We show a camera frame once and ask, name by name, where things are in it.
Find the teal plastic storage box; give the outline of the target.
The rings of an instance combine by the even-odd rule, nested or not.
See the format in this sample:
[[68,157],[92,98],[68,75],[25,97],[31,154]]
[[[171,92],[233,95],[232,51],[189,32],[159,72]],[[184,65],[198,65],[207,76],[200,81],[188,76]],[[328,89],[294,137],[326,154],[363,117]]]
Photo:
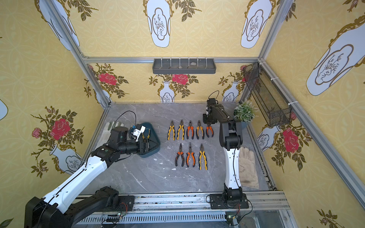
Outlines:
[[145,126],[145,129],[146,128],[149,128],[150,131],[151,131],[151,135],[150,135],[150,138],[148,140],[148,143],[150,143],[151,152],[148,155],[140,155],[140,157],[142,157],[142,158],[147,158],[147,157],[152,156],[153,154],[157,153],[160,150],[160,146],[161,146],[160,139],[159,139],[157,133],[155,132],[154,127],[149,122],[144,122],[144,123],[141,123],[141,124],[133,125],[129,129],[129,133],[128,134],[129,134],[130,139],[132,140],[132,143],[130,144],[130,146],[127,147],[127,153],[128,154],[136,154],[136,150],[137,150],[137,147],[138,147],[138,143],[139,142],[144,142],[142,135],[140,135],[140,137],[139,137],[139,139],[138,139],[137,142],[135,142],[132,139],[132,128],[134,126],[137,126],[138,129],[139,129],[139,127],[141,125]]

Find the green white artificial plant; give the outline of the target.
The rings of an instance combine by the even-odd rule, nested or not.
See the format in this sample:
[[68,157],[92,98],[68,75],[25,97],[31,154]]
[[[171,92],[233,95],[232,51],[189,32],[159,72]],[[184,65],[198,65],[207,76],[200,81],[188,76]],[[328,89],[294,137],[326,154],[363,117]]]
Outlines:
[[252,103],[252,101],[245,101],[235,107],[233,114],[238,120],[250,123],[256,117],[257,110],[258,108]]

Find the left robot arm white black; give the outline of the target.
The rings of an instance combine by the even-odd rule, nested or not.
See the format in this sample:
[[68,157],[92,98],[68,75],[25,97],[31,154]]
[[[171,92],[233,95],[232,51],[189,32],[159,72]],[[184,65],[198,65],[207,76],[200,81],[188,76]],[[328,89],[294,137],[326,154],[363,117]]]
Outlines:
[[74,200],[101,173],[123,154],[145,156],[157,152],[160,141],[150,123],[130,129],[119,126],[111,130],[108,141],[91,153],[87,161],[59,187],[43,198],[32,198],[25,207],[26,228],[70,228],[92,213],[105,208],[117,209],[119,192],[103,187],[77,203]]

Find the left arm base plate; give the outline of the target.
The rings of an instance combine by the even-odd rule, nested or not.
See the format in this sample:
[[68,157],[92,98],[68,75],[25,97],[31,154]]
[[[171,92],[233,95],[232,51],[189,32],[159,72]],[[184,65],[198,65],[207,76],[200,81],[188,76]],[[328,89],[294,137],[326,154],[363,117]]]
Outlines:
[[129,212],[133,210],[134,203],[135,203],[135,196],[122,195],[118,196],[113,200],[112,208],[117,211]]

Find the red orange black pliers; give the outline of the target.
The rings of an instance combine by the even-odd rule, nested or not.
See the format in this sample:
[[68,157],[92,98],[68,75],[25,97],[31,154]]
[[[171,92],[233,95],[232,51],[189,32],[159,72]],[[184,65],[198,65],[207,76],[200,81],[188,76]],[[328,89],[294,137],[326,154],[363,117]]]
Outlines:
[[194,127],[192,121],[189,121],[186,133],[186,139],[194,139]]

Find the yellow long nose pliers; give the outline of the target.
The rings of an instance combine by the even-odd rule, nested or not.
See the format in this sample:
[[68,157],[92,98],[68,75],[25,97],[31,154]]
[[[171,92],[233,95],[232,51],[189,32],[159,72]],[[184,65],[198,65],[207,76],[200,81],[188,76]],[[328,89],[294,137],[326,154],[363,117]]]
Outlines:
[[145,131],[143,132],[142,134],[142,137],[143,137],[143,141],[144,142],[148,142],[149,138],[150,138],[150,135],[151,135],[151,131],[149,128],[146,128]]

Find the left work glove beige green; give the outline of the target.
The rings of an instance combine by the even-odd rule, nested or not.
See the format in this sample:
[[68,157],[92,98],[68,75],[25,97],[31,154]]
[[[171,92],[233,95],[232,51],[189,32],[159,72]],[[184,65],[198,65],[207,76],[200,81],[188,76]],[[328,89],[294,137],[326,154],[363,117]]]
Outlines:
[[102,131],[101,137],[98,139],[97,144],[96,144],[96,148],[102,146],[103,144],[107,143],[110,135],[111,135],[111,130],[114,127],[118,127],[118,126],[124,126],[123,123],[121,122],[116,122],[116,121],[112,121],[112,122],[108,122]]

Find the yellow black pliers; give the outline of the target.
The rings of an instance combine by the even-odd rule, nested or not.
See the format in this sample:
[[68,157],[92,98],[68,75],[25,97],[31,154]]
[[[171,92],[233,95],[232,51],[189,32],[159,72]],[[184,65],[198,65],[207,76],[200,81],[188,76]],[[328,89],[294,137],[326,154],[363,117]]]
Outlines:
[[169,126],[169,130],[168,130],[168,136],[167,136],[167,140],[175,140],[175,124],[174,121],[172,120]]
[[184,140],[184,136],[185,136],[184,123],[183,120],[181,120],[177,132],[177,140]]
[[199,170],[202,170],[203,167],[205,168],[205,170],[208,170],[207,158],[206,158],[204,146],[203,146],[203,144],[201,144],[200,150],[199,150]]

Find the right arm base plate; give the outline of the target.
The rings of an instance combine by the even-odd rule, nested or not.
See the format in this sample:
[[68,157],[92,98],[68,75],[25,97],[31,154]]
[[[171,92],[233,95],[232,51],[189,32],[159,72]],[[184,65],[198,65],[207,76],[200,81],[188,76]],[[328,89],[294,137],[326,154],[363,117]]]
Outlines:
[[242,194],[237,199],[229,199],[223,193],[210,194],[208,198],[212,210],[248,209],[250,207],[245,194]]

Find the aluminium front rail frame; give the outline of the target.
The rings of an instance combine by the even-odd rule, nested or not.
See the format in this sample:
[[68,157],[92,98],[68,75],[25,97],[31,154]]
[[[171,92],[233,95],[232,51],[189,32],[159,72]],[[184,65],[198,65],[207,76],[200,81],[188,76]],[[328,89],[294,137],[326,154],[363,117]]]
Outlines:
[[[245,192],[248,209],[212,210],[208,196],[217,192],[119,194],[135,196],[133,210],[129,212],[105,208],[92,213],[77,224],[153,223],[189,221],[227,221],[233,226],[249,215],[260,211],[278,211],[285,228],[298,225],[283,192]],[[79,195],[77,203],[91,195]]]

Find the grey wall shelf tray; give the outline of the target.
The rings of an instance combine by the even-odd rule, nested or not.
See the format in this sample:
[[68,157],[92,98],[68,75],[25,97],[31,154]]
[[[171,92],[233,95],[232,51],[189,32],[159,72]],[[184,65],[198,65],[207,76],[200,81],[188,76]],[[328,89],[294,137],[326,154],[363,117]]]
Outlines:
[[211,58],[159,58],[154,59],[154,74],[215,74],[216,64]]

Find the blue flower pot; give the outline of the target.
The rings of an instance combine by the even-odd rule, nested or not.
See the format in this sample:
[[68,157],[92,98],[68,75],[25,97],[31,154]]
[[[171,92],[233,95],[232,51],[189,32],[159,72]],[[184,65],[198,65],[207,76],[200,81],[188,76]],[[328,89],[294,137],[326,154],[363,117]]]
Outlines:
[[240,124],[241,124],[241,129],[244,130],[247,128],[249,122],[241,121]]

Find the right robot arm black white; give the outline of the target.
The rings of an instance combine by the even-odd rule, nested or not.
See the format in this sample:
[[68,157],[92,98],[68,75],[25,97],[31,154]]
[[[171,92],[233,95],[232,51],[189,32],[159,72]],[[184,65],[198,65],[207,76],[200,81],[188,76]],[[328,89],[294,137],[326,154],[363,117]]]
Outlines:
[[226,202],[241,200],[243,197],[239,178],[239,153],[242,145],[241,121],[228,114],[224,106],[214,98],[207,100],[203,122],[220,124],[219,142],[225,154],[226,175],[223,196]]

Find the orange long nose pliers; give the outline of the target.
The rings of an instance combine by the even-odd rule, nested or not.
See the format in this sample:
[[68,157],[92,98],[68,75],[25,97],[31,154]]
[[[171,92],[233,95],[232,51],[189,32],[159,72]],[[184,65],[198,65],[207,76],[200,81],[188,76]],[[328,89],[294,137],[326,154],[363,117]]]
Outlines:
[[206,124],[206,136],[209,138],[209,137],[214,137],[214,130],[212,128],[212,125],[211,123],[207,123]]

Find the right work glove beige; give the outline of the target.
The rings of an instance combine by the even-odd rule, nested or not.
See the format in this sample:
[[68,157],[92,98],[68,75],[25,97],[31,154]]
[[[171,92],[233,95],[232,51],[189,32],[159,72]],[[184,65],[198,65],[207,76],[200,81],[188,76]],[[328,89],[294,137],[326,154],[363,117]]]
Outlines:
[[239,153],[239,178],[245,187],[259,188],[259,179],[256,171],[254,152],[249,148],[241,147]]

